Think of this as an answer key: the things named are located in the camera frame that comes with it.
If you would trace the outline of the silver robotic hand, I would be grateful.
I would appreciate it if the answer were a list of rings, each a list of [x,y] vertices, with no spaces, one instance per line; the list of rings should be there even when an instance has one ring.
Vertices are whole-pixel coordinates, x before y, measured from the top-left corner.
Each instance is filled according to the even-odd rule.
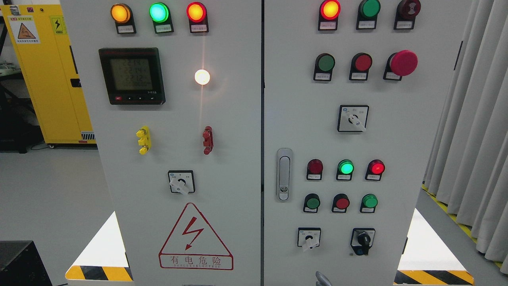
[[[332,286],[329,279],[325,275],[323,275],[321,272],[316,271],[315,276],[317,279],[316,286]]]

